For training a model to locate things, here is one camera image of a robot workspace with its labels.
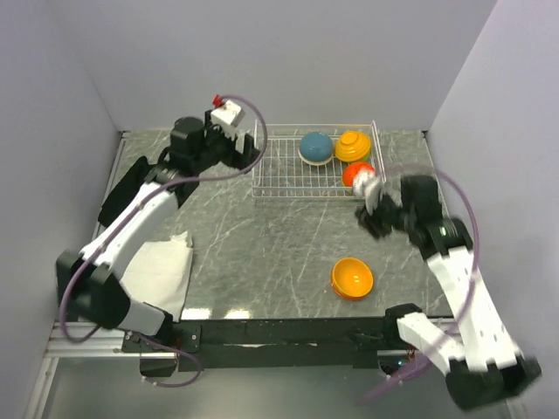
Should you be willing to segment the dark blue bowl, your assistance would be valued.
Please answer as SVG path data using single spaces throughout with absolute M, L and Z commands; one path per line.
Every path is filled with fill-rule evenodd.
M 301 138 L 299 153 L 310 160 L 323 161 L 334 153 L 334 144 L 328 135 L 311 132 Z

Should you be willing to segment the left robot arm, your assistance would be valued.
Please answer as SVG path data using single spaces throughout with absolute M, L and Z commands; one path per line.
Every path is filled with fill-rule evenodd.
M 252 170 L 262 157 L 250 134 L 239 130 L 244 110 L 231 100 L 206 111 L 202 119 L 183 117 L 169 134 L 169 145 L 151 164 L 138 159 L 127 172 L 130 190 L 111 194 L 100 213 L 104 231 L 81 251 L 64 251 L 56 261 L 59 320 L 68 314 L 96 328 L 143 335 L 156 351 L 176 340 L 170 313 L 132 299 L 121 277 L 148 237 L 177 212 L 219 163 L 237 174 Z

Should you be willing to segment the patterned white blue bowl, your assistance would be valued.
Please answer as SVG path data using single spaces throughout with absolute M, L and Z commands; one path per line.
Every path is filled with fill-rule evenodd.
M 303 161 L 304 163 L 306 163 L 309 166 L 314 166 L 314 167 L 320 167 L 320 166 L 324 166 L 328 163 L 330 163 L 333 160 L 333 155 L 330 155 L 327 159 L 323 160 L 323 161 L 314 161 L 314 160 L 310 160 L 307 157 L 305 157 L 304 155 L 302 155 L 301 153 L 299 154 L 301 161 Z

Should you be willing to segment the red orange bowl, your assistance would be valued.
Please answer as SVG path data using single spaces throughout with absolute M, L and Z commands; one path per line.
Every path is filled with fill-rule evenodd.
M 361 171 L 369 171 L 375 173 L 375 168 L 368 162 L 365 161 L 356 161 L 350 163 L 343 171 L 342 171 L 342 185 L 347 188 L 351 188 L 353 186 L 353 182 L 355 177 Z

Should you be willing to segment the white wire dish rack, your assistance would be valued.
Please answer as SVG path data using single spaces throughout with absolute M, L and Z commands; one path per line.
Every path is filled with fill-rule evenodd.
M 370 163 L 380 176 L 385 176 L 383 154 L 377 125 L 367 124 L 269 124 L 264 157 L 252 170 L 252 196 L 257 199 L 334 199 L 353 201 L 352 188 L 342 185 L 342 171 L 348 166 L 336 157 L 320 167 L 301 161 L 301 138 L 321 132 L 336 143 L 346 131 L 367 134 L 372 141 Z

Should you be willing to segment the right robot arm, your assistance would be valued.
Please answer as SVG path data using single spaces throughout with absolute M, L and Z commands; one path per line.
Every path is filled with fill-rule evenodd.
M 368 170 L 355 177 L 353 192 L 365 204 L 355 213 L 374 239 L 392 231 L 407 235 L 438 281 L 455 320 L 444 330 L 413 304 L 394 306 L 383 318 L 384 341 L 405 344 L 418 355 L 368 398 L 434 366 L 448 393 L 463 411 L 515 398 L 542 374 L 536 358 L 527 358 L 501 321 L 478 268 L 479 236 L 458 218 L 444 215 L 438 182 L 430 175 L 405 175 L 401 202 L 384 192 L 383 179 Z

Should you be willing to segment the large orange bowl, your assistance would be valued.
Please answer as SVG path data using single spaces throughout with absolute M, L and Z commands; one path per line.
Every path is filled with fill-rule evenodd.
M 335 157 L 346 163 L 362 161 L 371 147 L 372 141 L 367 134 L 346 131 L 335 143 Z

